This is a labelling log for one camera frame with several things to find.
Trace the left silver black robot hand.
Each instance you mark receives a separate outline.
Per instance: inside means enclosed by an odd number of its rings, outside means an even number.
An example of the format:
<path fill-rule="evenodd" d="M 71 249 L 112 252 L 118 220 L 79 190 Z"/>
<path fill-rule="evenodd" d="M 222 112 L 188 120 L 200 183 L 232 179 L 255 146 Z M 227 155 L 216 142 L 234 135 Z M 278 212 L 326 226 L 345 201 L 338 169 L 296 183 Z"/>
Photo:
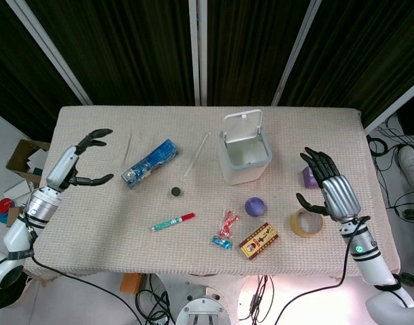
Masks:
<path fill-rule="evenodd" d="M 77 145 L 70 146 L 57 161 L 54 168 L 47 176 L 47 187 L 63 192 L 69 186 L 100 186 L 110 181 L 114 175 L 107 174 L 101 178 L 90 179 L 87 177 L 77 176 L 77 161 L 79 156 L 86 151 L 88 147 L 105 146 L 106 143 L 99 138 L 105 137 L 112 133 L 112 129 L 96 129 L 86 135 Z"/>

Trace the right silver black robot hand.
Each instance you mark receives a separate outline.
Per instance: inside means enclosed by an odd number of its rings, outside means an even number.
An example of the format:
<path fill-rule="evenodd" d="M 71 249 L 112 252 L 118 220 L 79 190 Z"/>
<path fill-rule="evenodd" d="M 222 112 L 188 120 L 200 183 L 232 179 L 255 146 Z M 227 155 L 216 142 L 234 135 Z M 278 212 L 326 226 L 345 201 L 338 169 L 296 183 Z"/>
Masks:
<path fill-rule="evenodd" d="M 312 174 L 320 188 L 325 203 L 323 206 L 310 204 L 302 194 L 296 198 L 301 206 L 309 212 L 318 213 L 336 222 L 345 223 L 357 218 L 360 203 L 348 179 L 343 176 L 333 159 L 321 151 L 305 147 L 301 158 L 308 163 Z"/>

